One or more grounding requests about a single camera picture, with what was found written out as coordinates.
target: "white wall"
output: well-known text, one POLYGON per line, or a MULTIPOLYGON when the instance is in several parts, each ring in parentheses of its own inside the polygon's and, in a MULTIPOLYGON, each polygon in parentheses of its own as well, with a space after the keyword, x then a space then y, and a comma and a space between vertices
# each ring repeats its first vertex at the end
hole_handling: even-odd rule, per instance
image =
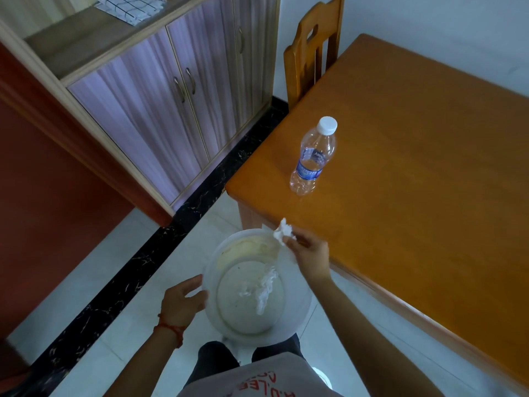
MULTIPOLYGON (((318 1, 329 0, 281 0, 274 95, 283 100, 283 52, 318 1)), ((340 52, 360 33, 529 96, 529 0, 346 0, 340 52)))

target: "person's leg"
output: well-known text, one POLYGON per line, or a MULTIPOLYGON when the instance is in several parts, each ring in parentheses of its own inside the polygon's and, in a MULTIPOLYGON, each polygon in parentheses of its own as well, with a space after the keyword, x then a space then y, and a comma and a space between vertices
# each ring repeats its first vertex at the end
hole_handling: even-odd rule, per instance
POLYGON ((272 346, 256 348, 252 355, 252 362, 260 361, 281 353, 292 353, 305 359, 301 353, 301 347, 299 345, 299 338, 297 337, 297 334, 294 333, 294 335, 289 339, 272 346))
POLYGON ((197 364, 185 386, 205 377, 226 372, 237 367, 239 367, 239 363, 230 350, 228 350, 228 347, 219 341, 207 342, 198 350, 197 364))

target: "cabinet handle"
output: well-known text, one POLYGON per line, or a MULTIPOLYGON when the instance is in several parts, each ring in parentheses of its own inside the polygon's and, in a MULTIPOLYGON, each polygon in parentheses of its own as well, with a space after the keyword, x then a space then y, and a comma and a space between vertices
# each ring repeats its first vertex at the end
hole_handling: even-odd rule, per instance
POLYGON ((191 94, 194 95, 196 90, 195 80, 193 79, 193 75, 191 75, 191 71, 189 71, 189 68, 186 68, 186 73, 189 75, 189 79, 191 79, 191 94))
POLYGON ((172 79, 175 81, 176 89, 177 89, 178 94, 180 95, 180 98, 182 99, 182 103, 183 103, 184 101, 186 101, 186 96, 185 96, 185 94, 184 94, 184 92, 182 90, 182 87, 178 83, 177 77, 173 77, 172 79))
POLYGON ((244 35, 242 34, 242 28, 239 26, 239 35, 241 37, 241 47, 239 49, 239 54, 242 54, 244 51, 244 35))

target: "cabinet door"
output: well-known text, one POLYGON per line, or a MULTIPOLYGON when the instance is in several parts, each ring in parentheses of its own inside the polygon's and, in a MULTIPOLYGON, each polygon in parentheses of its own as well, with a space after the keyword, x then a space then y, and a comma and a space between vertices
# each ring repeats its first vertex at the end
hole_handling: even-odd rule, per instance
POLYGON ((233 0, 242 124, 272 99, 276 64, 276 1, 233 0))
POLYGON ((207 165, 165 29, 69 89, 168 203, 207 165))
POLYGON ((212 159, 239 129, 232 0, 205 0, 168 30, 212 159))

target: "orange wooden table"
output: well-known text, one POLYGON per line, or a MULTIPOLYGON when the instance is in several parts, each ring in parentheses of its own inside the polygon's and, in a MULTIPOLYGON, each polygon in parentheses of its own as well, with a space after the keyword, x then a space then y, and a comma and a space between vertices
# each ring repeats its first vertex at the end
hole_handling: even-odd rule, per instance
POLYGON ((226 189, 245 226, 314 231, 415 324, 529 384, 529 99, 361 35, 226 189), (336 153, 298 197, 299 144, 324 115, 336 153))

